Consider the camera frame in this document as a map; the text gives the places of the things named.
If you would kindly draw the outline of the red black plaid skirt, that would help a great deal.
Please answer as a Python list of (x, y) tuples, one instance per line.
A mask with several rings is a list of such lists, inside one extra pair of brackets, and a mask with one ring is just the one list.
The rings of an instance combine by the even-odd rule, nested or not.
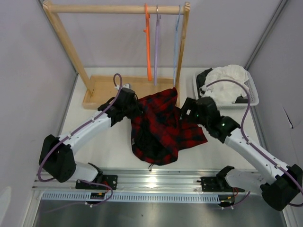
[(178, 159), (180, 150), (208, 140), (201, 127), (181, 118), (175, 88), (139, 99), (142, 114), (131, 119), (132, 153), (141, 161), (163, 166)]

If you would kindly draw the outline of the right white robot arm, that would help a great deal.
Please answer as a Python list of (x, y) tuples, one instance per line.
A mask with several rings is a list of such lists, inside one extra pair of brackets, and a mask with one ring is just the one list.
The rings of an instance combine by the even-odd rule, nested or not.
[(303, 192), (303, 170), (296, 164), (288, 165), (256, 145), (245, 134), (243, 126), (231, 117), (220, 115), (212, 98), (186, 98), (181, 108), (181, 117), (203, 125), (210, 136), (235, 150), (260, 174), (256, 176), (234, 167), (226, 167), (221, 170), (223, 175), (216, 179), (220, 190), (236, 187), (259, 194), (277, 211), (291, 205), (291, 201)]

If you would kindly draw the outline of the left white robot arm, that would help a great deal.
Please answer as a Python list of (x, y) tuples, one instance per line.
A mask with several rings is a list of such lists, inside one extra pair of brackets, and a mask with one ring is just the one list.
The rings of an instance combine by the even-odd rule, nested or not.
[(39, 158), (39, 181), (45, 181), (41, 177), (42, 170), (45, 170), (52, 180), (60, 183), (78, 180), (92, 189), (98, 189), (103, 183), (102, 171), (92, 163), (76, 162), (75, 154), (100, 132), (108, 130), (125, 117), (131, 119), (140, 114), (136, 93), (132, 89), (122, 87), (115, 97), (102, 104), (76, 129), (58, 137), (50, 134), (43, 141)]

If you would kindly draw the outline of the orange plastic hanger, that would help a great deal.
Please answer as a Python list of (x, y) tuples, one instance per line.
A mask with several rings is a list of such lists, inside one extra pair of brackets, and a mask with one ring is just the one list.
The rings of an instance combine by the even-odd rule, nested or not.
[(146, 60), (147, 60), (147, 79), (152, 81), (152, 71), (151, 71), (151, 56), (150, 56), (150, 14), (148, 13), (148, 5), (144, 4), (145, 12), (145, 29), (146, 34)]

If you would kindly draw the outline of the lilac plastic hanger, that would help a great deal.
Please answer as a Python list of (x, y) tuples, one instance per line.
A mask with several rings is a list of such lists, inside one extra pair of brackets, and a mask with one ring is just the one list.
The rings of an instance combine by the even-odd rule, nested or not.
[(159, 51), (159, 37), (160, 37), (160, 15), (159, 7), (156, 5), (156, 28), (155, 28), (155, 52), (154, 52), (154, 86), (157, 86), (158, 75), (158, 51)]

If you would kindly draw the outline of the white crumpled cloth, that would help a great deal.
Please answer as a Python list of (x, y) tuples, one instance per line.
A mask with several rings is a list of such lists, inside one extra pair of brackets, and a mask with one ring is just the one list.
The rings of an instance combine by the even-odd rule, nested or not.
[(198, 89), (199, 97), (211, 97), (221, 105), (248, 102), (249, 88), (244, 84), (248, 79), (246, 70), (239, 65), (213, 68)]

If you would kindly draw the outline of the wooden clothes rack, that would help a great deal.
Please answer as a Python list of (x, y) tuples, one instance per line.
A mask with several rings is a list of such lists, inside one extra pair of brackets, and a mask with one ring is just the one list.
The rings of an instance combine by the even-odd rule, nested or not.
[[(96, 74), (88, 76), (84, 66), (76, 52), (76, 49), (59, 17), (60, 13), (82, 13), (82, 14), (142, 14), (145, 16), (144, 6), (134, 5), (61, 5), (53, 4), (49, 0), (45, 0), (42, 4), (53, 29), (55, 30), (61, 44), (68, 54), (69, 59), (76, 72), (81, 77), (87, 91), (83, 98), (82, 106), (85, 109), (95, 109), (112, 91), (109, 87), (109, 76)], [(177, 6), (158, 6), (159, 13), (163, 15), (178, 15), (179, 7)], [(148, 13), (156, 14), (156, 6), (148, 6)], [(159, 78), (157, 79), (157, 86), (154, 86), (154, 76), (152, 81), (144, 79), (143, 77), (126, 76), (126, 81), (130, 82), (139, 89), (139, 96), (149, 95), (153, 92), (160, 92), (167, 89), (170, 85), (176, 89), (180, 87), (180, 74), (183, 61), (183, 54), (187, 35), (187, 25), (190, 14), (190, 3), (185, 2), (181, 7), (180, 15), (183, 16), (181, 40), (178, 43), (178, 61), (177, 61), (177, 76), (176, 85), (173, 84), (173, 78)]]

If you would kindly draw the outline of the black garment in basket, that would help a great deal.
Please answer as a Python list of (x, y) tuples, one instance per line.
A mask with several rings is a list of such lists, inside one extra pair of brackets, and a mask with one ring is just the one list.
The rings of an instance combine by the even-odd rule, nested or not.
[(213, 68), (209, 68), (204, 70), (203, 72), (199, 73), (196, 76), (196, 86), (197, 88), (201, 88), (205, 84), (206, 76), (213, 70)]

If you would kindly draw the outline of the white plastic basket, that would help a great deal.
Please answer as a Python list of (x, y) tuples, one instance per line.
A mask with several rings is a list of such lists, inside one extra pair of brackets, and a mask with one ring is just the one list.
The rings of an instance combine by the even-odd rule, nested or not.
[[(259, 104), (259, 97), (258, 97), (258, 92), (255, 86), (255, 83), (253, 81), (253, 78), (251, 77), (251, 74), (247, 72), (248, 75), (248, 80), (244, 83), (248, 88), (248, 92), (249, 92), (249, 97), (250, 97), (250, 106), (256, 106)], [(192, 84), (193, 84), (193, 91), (194, 91), (194, 97), (195, 99), (199, 98), (199, 92), (197, 89), (197, 84), (196, 84), (196, 78), (197, 75), (200, 74), (199, 71), (196, 71), (194, 73), (194, 75), (192, 76)], [(230, 104), (225, 104), (225, 105), (221, 105), (221, 104), (217, 104), (217, 107), (219, 109), (239, 109), (239, 108), (246, 108), (247, 107), (247, 102), (245, 103), (230, 103)]]

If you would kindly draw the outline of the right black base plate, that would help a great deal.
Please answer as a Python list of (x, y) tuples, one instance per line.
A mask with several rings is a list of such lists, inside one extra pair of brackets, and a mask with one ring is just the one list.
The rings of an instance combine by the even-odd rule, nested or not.
[(203, 192), (244, 192), (241, 188), (232, 188), (224, 178), (216, 176), (202, 176), (196, 182), (200, 183)]

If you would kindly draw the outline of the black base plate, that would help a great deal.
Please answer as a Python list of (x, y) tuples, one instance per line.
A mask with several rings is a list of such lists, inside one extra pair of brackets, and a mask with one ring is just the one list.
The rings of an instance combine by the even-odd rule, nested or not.
[(117, 183), (117, 175), (98, 174), (97, 177), (91, 183), (86, 183), (83, 180), (77, 180), (75, 188), (84, 190), (106, 190), (107, 187), (100, 185), (104, 184), (111, 187), (113, 190), (116, 190)]
[(244, 192), (241, 188), (232, 188), (224, 178), (216, 176), (202, 176), (196, 182), (200, 183), (203, 192)]

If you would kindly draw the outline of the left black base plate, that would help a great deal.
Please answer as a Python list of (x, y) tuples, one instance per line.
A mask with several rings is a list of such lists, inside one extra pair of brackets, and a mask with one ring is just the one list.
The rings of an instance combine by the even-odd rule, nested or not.
[(98, 174), (97, 177), (91, 183), (86, 183), (83, 180), (77, 180), (75, 188), (84, 190), (106, 190), (107, 187), (100, 185), (104, 184), (111, 187), (113, 190), (116, 190), (117, 183), (117, 175)]

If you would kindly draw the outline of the aluminium mounting rail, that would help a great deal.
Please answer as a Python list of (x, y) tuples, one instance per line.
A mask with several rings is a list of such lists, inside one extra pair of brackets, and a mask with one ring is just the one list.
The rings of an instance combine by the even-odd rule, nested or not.
[[(201, 177), (216, 176), (220, 170), (171, 170), (152, 167), (144, 169), (113, 169), (103, 168), (105, 175), (117, 175), (117, 188), (115, 192), (133, 193), (185, 193), (202, 192)], [(259, 183), (265, 182), (265, 177), (256, 170), (240, 170), (256, 177)], [(76, 191), (76, 180), (60, 183), (52, 180), (40, 182), (37, 176), (34, 179), (33, 191)]]

